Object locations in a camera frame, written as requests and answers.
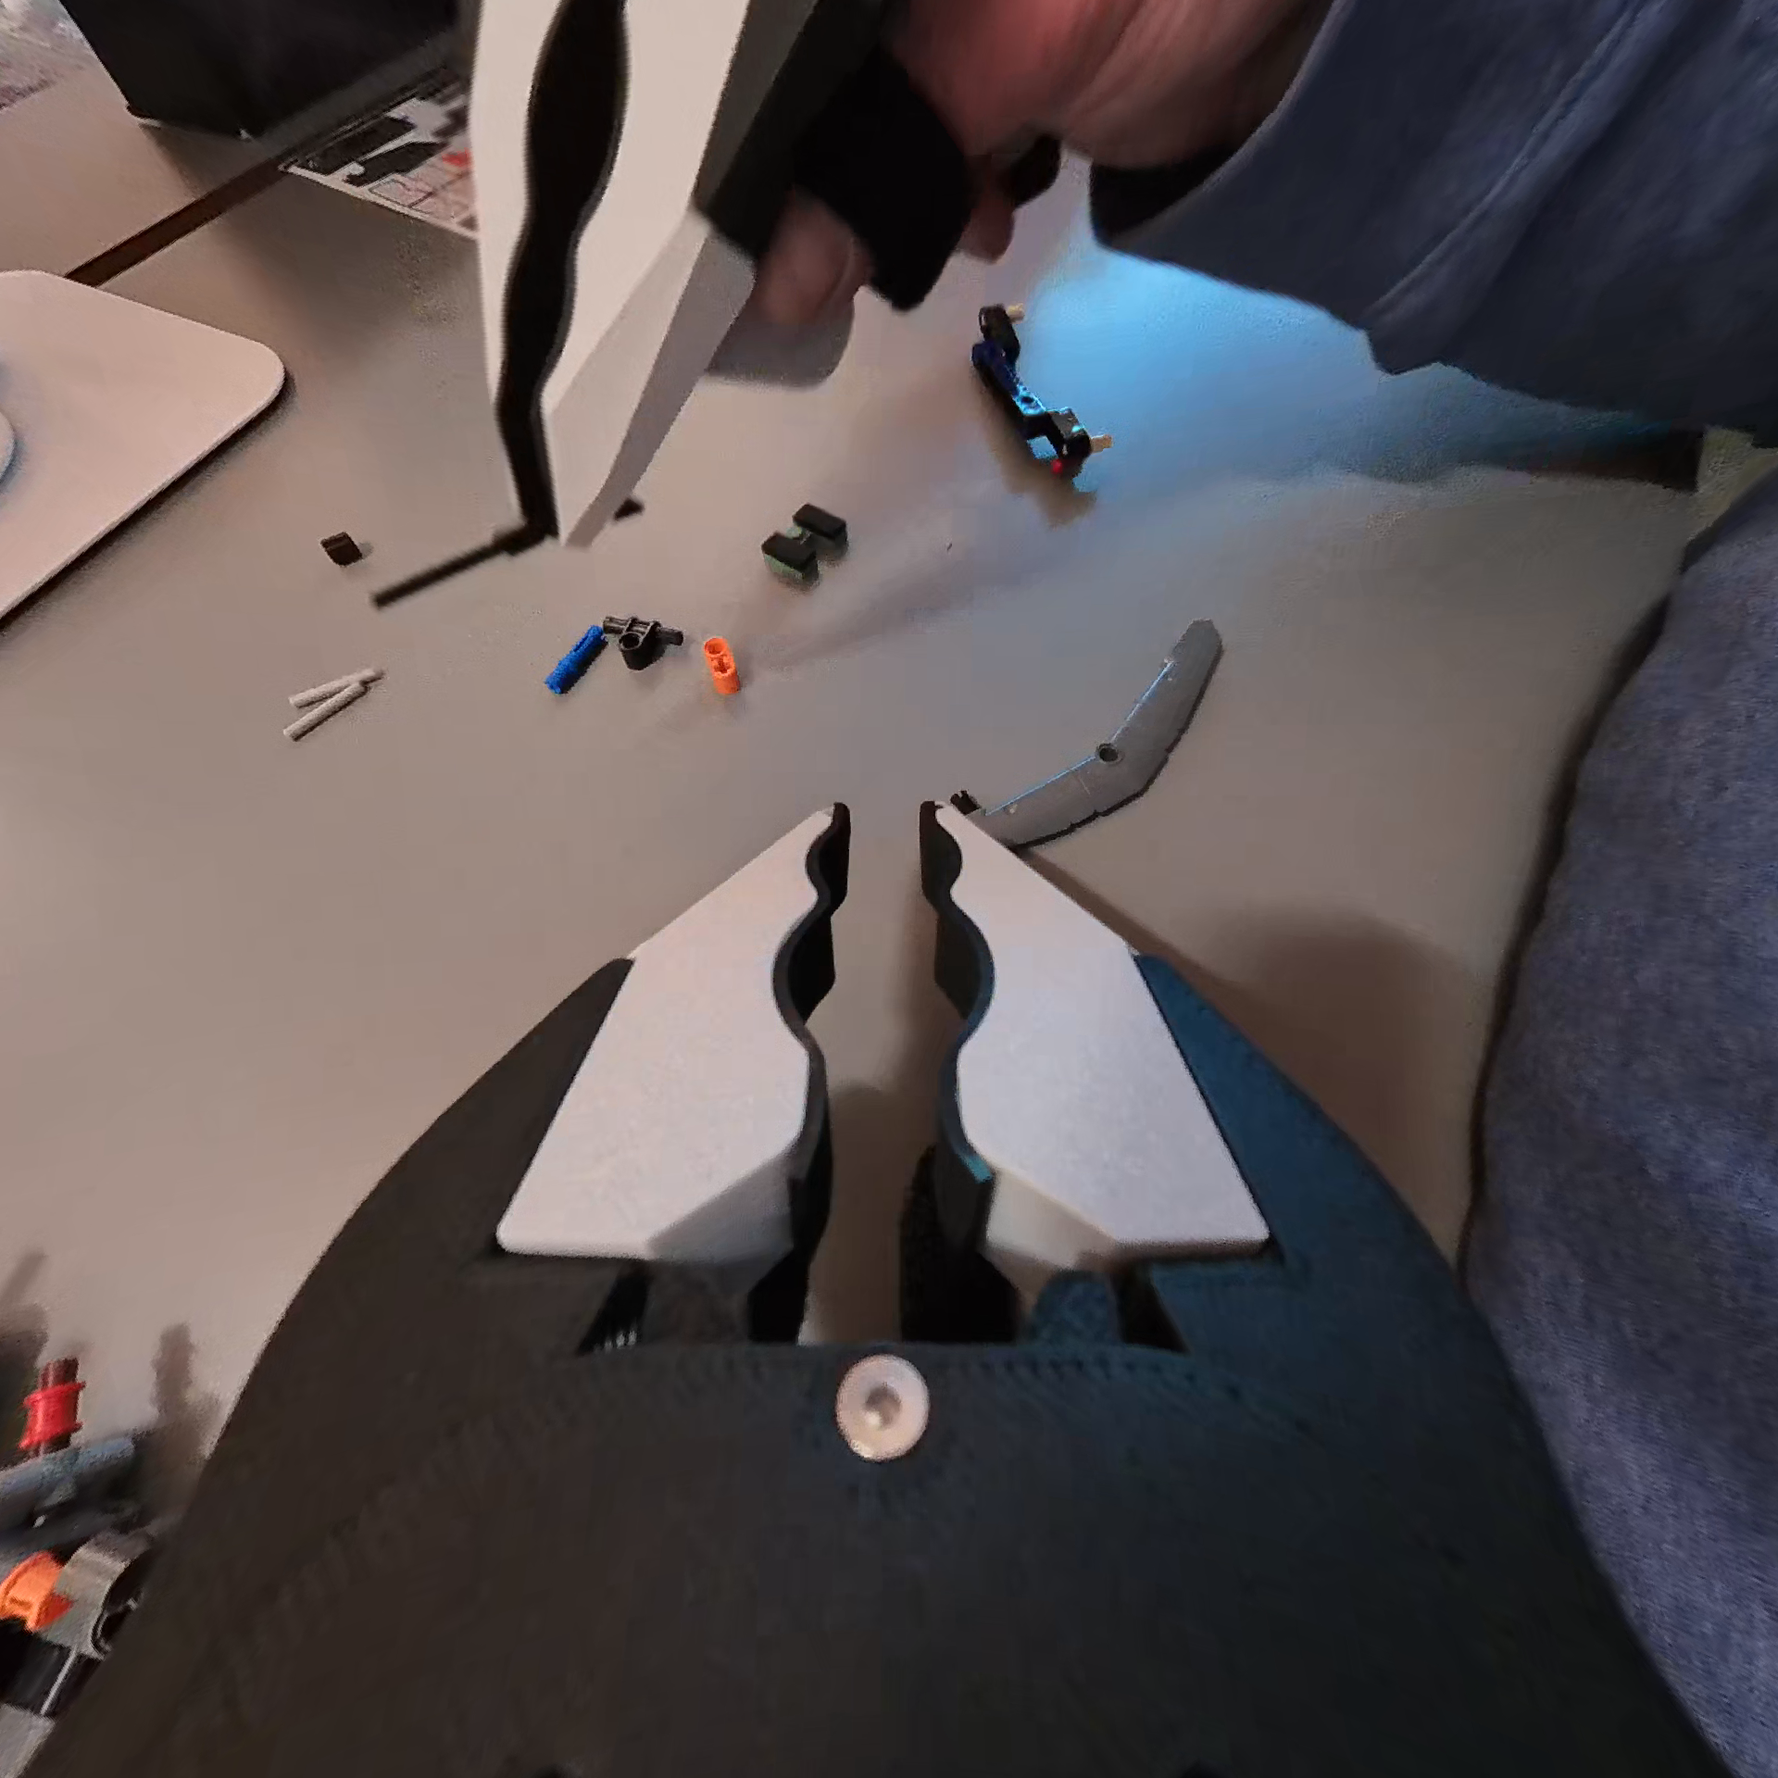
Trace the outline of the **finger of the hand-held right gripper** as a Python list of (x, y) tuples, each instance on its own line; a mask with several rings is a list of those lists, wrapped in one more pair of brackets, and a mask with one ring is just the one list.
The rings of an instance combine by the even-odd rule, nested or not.
[(720, 356), (756, 250), (706, 215), (813, 4), (620, 10), (617, 136), (567, 228), (565, 306), (539, 391), (554, 534), (583, 549), (635, 495)]
[(580, 230), (611, 182), (626, 123), (622, 2), (485, 2), (472, 36), (469, 139), (487, 384), (519, 534), (552, 539), (544, 439)]

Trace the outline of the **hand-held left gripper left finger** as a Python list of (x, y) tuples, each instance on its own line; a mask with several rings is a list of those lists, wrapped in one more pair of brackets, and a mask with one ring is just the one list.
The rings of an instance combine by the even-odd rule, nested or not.
[(624, 958), (496, 1226), (500, 1251), (776, 1265), (828, 1128), (809, 1032), (833, 991), (852, 817), (820, 808)]

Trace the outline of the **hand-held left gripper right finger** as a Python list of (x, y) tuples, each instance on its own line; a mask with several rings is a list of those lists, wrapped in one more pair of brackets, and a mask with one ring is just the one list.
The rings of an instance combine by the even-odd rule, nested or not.
[(998, 1273), (1252, 1258), (1271, 1239), (1139, 954), (948, 804), (919, 813), (941, 1226)]

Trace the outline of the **black green lego piece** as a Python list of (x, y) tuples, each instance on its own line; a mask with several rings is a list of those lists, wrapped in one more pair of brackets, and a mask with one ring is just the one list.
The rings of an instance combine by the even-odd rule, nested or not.
[(800, 504), (787, 526), (761, 543), (767, 567), (798, 586), (815, 584), (828, 563), (850, 552), (850, 528), (845, 517), (817, 502)]

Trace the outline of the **black lego axle with connector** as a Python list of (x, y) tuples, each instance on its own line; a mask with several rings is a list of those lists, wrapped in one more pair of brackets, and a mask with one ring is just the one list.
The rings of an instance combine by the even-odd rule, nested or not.
[(369, 597), (369, 604), (374, 612), (385, 612), (400, 602), (409, 600), (415, 595), (430, 591), (437, 586), (443, 586), (465, 573), (470, 573), (476, 567), (493, 563), (496, 560), (511, 560), (539, 545), (546, 543), (548, 536), (532, 526), (517, 526), (496, 534), (483, 545), (472, 547), (469, 550), (448, 556), (432, 567), (411, 573), (409, 576), (394, 582), (383, 589), (378, 589)]

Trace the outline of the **lego sticker sheet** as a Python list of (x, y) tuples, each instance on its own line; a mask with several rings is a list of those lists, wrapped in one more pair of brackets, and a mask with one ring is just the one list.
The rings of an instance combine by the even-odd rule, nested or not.
[(285, 160), (281, 171), (474, 241), (470, 84), (437, 71)]

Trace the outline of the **black lego rack assembly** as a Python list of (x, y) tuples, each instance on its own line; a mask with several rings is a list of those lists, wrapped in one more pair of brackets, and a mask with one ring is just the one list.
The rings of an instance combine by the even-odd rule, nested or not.
[(970, 367), (1020, 445), (1059, 480), (1074, 480), (1095, 458), (1113, 449), (1111, 434), (1091, 434), (1078, 413), (1046, 404), (1020, 373), (1020, 304), (985, 304), (978, 312), (978, 341)]

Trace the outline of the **grey curved lego panel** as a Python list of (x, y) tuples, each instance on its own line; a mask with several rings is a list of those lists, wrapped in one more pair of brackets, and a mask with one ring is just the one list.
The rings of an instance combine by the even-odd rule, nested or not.
[(1222, 656), (1217, 625), (1195, 621), (1122, 723), (1078, 763), (989, 808), (967, 791), (956, 791), (948, 804), (1015, 852), (1048, 845), (1117, 813), (1143, 799), (1165, 771)]

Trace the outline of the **lego car chassis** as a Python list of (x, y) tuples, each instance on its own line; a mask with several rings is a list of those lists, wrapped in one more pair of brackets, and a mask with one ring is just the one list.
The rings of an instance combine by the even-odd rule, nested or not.
[(83, 1389), (72, 1356), (35, 1371), (2, 1475), (4, 1775), (26, 1769), (113, 1654), (154, 1562), (139, 1441), (85, 1439)]

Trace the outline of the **person's right hand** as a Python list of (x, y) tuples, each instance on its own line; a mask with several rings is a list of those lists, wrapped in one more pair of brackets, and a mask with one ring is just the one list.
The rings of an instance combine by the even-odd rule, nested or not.
[(1115, 171), (1239, 150), (1283, 102), (1328, 2), (913, 2), (887, 49), (974, 165), (959, 252), (1002, 258), (1000, 163), (1039, 137)]

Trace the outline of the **dark backpack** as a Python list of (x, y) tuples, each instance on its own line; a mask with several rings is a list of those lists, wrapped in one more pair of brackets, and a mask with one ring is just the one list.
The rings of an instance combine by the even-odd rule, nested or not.
[(67, 2), (128, 113), (254, 139), (365, 80), (428, 69), (454, 2)]

